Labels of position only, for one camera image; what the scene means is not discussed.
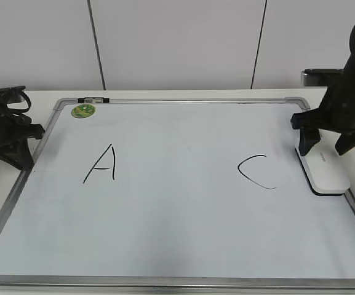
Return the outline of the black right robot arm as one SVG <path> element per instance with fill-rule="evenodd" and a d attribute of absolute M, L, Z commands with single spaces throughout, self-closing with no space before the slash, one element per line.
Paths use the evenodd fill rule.
<path fill-rule="evenodd" d="M 355 25 L 349 37 L 350 56 L 343 69 L 307 69 L 316 82 L 327 87 L 319 107 L 295 113 L 290 123 L 300 131 L 298 151 L 307 153 L 320 142 L 320 130 L 339 134 L 338 155 L 355 148 Z"/>

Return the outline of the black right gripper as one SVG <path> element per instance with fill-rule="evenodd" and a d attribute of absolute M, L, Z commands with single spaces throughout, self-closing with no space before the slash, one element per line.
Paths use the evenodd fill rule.
<path fill-rule="evenodd" d="M 321 140 L 318 129 L 341 134 L 335 144 L 339 155 L 355 148 L 355 56 L 350 56 L 340 78 L 328 87 L 320 105 L 310 111 L 295 113 L 290 123 L 300 129 L 298 151 L 307 155 Z"/>

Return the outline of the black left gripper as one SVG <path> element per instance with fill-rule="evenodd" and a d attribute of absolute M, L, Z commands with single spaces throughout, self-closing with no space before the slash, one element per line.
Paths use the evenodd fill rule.
<path fill-rule="evenodd" d="M 34 161 L 28 141 L 7 144 L 19 126 L 26 126 L 26 137 L 41 140 L 45 130 L 41 124 L 31 124 L 25 113 L 30 110 L 31 101 L 24 92 L 24 85 L 0 88 L 0 160 L 18 170 L 31 170 Z"/>

